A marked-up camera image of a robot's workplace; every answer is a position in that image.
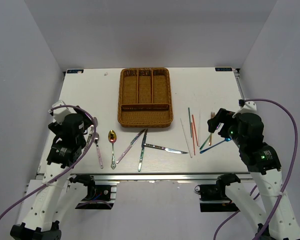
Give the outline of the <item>gold rainbow spoon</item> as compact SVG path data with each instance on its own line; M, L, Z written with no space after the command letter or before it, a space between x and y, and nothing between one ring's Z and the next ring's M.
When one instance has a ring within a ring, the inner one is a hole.
M117 166L114 151L114 143L117 141L117 134L114 130L109 131L108 141L111 143L111 168L114 170Z

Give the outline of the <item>pink handled silver spoon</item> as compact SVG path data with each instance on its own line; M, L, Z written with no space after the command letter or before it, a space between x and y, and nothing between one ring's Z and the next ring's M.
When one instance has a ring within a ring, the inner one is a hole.
M99 162L99 166L101 169L104 168L104 165L103 165L103 160L102 160L102 155L101 155L101 151L100 151L100 147L99 147L99 134L96 133L95 134L95 138L94 138L94 143L95 143L95 146L96 146L96 152L97 152L97 157L98 157L98 162Z

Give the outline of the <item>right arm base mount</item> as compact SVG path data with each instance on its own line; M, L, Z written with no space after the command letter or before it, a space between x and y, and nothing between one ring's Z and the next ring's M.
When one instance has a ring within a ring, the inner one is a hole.
M199 195L201 213L236 212L239 209L235 203L226 196L226 187L241 180L234 173L220 175L215 184L200 184L194 188Z

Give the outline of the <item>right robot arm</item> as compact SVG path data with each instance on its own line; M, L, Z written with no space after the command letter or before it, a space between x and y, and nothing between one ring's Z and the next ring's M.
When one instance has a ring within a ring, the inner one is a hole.
M239 157L258 188L263 207L245 191L233 173L218 177L216 195L236 205L255 232L256 240L300 240L300 226L287 192L282 189L279 157L264 142L262 119L255 113L235 113L221 108L207 124L211 133L223 124L218 134L230 138L238 147Z

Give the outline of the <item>green rainbow fork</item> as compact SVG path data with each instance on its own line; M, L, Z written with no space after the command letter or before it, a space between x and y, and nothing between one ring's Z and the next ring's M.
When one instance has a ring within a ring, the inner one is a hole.
M210 141L210 138L212 136L212 133L210 133L208 135L208 137L206 138L206 140L203 142L203 144L199 147L200 150L202 150L204 148L204 146L206 145L206 143L208 143Z

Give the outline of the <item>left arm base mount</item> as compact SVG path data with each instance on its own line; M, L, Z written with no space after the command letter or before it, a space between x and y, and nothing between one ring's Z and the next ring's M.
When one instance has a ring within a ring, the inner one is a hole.
M80 174L69 178L69 185L80 184L84 187L86 196L75 207L77 210L111 210L117 187L111 184L96 183L93 176Z

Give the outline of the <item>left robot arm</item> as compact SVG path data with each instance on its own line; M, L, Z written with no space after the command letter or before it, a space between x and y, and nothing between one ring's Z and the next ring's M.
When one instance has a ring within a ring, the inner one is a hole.
M97 120L79 106L66 105L59 101L49 110L54 122L48 129L54 133L46 170L41 186L32 192L34 203L20 224L10 230L14 240L59 240L61 224L67 214L84 198L95 196L96 187L87 176L77 175L73 186L61 195L74 167L83 159L92 146L85 134L92 127L97 132Z

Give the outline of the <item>copper fork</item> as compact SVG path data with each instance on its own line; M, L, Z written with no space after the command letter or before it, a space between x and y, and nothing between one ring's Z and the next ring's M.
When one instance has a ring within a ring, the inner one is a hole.
M215 117L215 112L211 112L210 113L210 118L213 119ZM211 146L212 145L212 133L210 133L209 135L209 141L208 141L208 145Z

